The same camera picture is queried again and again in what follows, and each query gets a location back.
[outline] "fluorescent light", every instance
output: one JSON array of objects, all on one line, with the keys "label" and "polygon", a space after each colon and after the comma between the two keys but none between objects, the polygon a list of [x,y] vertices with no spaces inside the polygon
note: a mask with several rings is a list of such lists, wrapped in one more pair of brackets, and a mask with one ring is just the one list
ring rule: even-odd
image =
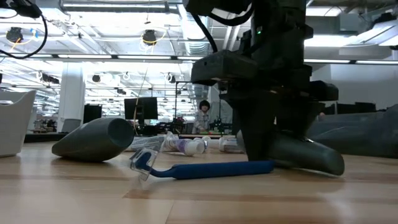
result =
[{"label": "fluorescent light", "polygon": [[345,10],[345,7],[308,7],[305,15],[306,16],[338,16],[341,14],[341,10]]},{"label": "fluorescent light", "polygon": [[112,58],[110,55],[58,55],[60,58]]},{"label": "fluorescent light", "polygon": [[355,37],[341,35],[314,35],[313,38],[305,40],[306,47],[342,47],[350,44]]},{"label": "fluorescent light", "polygon": [[398,65],[398,61],[374,61],[374,60],[358,60],[357,64],[361,65]]},{"label": "fluorescent light", "polygon": [[11,105],[13,102],[11,100],[0,100],[0,105]]},{"label": "fluorescent light", "polygon": [[170,60],[170,56],[146,56],[146,55],[120,55],[120,59],[140,59],[140,60]]},{"label": "fluorescent light", "polygon": [[304,63],[349,63],[349,60],[304,59]]},{"label": "fluorescent light", "polygon": [[[16,57],[24,57],[27,54],[13,54],[13,55],[15,55]],[[0,54],[0,57],[8,57],[8,56],[4,55],[4,54]],[[35,54],[35,55],[30,56],[30,58],[52,58],[52,55],[49,55],[49,54]]]},{"label": "fluorescent light", "polygon": [[52,58],[52,55],[45,55],[45,54],[35,54],[30,56],[32,58]]},{"label": "fluorescent light", "polygon": [[196,57],[196,56],[182,56],[182,57],[177,57],[179,60],[200,60],[203,57]]},{"label": "fluorescent light", "polygon": [[380,46],[396,46],[398,45],[398,35],[379,44]]},{"label": "fluorescent light", "polygon": [[140,8],[159,8],[164,9],[163,5],[150,4],[64,4],[64,7],[140,7]]}]

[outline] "toothpaste tube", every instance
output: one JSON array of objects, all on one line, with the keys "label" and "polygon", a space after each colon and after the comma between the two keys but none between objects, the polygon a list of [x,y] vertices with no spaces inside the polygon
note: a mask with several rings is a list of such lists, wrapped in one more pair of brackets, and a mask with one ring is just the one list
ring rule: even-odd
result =
[{"label": "toothpaste tube", "polygon": [[202,154],[205,151],[205,142],[202,139],[178,139],[174,136],[166,136],[163,144],[163,152],[182,152],[186,156]]}]

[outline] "wall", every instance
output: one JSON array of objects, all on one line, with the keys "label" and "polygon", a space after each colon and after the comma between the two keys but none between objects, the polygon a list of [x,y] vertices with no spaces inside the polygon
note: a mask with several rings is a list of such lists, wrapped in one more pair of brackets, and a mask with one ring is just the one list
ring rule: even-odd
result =
[{"label": "wall", "polygon": [[312,80],[336,85],[339,103],[375,103],[379,110],[398,103],[397,71],[391,65],[327,65],[314,72]]}]

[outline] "desk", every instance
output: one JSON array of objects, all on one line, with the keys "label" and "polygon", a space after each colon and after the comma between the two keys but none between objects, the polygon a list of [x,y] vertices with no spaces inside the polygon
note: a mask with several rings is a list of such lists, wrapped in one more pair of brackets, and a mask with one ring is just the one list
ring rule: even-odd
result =
[{"label": "desk", "polygon": [[[329,178],[294,170],[272,174],[140,182],[131,153],[101,164],[70,162],[52,144],[25,144],[0,159],[0,217],[5,224],[398,223],[398,161],[345,156],[346,173]],[[245,160],[210,151],[161,154],[155,166]]]}]

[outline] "ceiling pipe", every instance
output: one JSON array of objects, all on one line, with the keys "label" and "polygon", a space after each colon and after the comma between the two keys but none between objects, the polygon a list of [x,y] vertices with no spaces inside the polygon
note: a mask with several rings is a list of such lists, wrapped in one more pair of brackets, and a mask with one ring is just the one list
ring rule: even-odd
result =
[{"label": "ceiling pipe", "polygon": [[[181,17],[184,39],[205,39],[204,33],[200,30],[192,15],[185,10],[184,5],[178,5],[178,11]],[[199,18],[201,19],[202,23],[207,26],[207,17],[200,16]],[[208,51],[208,44],[200,42],[186,42],[185,49],[189,55],[206,55]]]},{"label": "ceiling pipe", "polygon": [[67,12],[141,12],[179,14],[176,4],[98,4],[85,2],[84,4],[64,3],[62,9]]}]

